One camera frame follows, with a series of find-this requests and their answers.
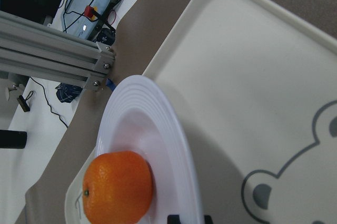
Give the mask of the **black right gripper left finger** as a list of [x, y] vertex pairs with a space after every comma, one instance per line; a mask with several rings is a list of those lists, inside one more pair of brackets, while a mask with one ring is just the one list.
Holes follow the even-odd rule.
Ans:
[[181, 224], [179, 215], [168, 215], [167, 224]]

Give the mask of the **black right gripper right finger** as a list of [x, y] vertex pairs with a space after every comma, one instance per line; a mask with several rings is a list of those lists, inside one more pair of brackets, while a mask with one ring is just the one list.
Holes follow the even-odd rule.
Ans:
[[213, 224], [212, 217], [210, 215], [204, 215], [204, 223], [205, 224]]

